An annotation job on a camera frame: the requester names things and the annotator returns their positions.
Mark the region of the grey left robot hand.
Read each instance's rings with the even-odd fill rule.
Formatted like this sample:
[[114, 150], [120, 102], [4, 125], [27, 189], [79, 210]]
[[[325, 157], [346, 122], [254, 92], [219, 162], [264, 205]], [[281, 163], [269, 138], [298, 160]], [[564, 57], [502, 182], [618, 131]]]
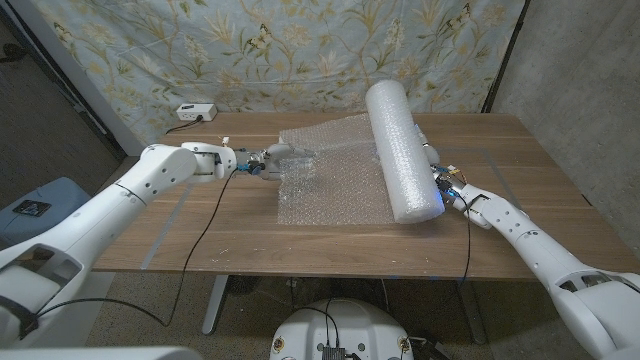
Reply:
[[263, 180], [276, 181], [281, 178], [280, 162], [282, 160], [311, 158], [315, 152], [295, 147], [289, 143], [272, 144], [262, 150], [236, 149], [237, 171], [258, 176]]

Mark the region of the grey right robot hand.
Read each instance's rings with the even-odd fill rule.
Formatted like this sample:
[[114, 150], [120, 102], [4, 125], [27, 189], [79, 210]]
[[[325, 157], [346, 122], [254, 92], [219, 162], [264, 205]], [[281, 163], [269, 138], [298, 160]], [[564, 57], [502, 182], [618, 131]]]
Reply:
[[423, 150], [427, 155], [429, 165], [443, 201], [448, 204], [453, 204], [455, 200], [460, 197], [460, 193], [462, 192], [465, 183], [458, 178], [451, 169], [440, 165], [440, 156], [437, 150], [430, 144], [426, 135], [417, 124], [414, 125], [414, 128], [420, 142], [422, 143]]

